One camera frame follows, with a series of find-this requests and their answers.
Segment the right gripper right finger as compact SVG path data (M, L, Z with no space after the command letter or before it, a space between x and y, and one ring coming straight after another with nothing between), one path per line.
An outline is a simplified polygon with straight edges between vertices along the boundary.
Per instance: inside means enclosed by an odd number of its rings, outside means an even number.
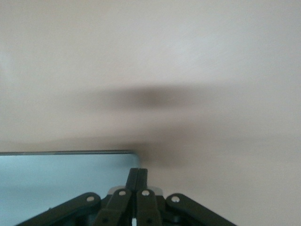
M175 193L167 198L147 187L147 169L137 169L136 219L138 226L233 226L234 223Z

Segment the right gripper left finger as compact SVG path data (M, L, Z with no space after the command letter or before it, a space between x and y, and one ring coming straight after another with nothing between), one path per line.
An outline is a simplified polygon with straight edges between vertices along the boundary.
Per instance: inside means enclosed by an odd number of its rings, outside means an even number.
M124 187L112 188L105 198L84 193L38 214L20 226L130 226L135 215L140 169L131 168Z

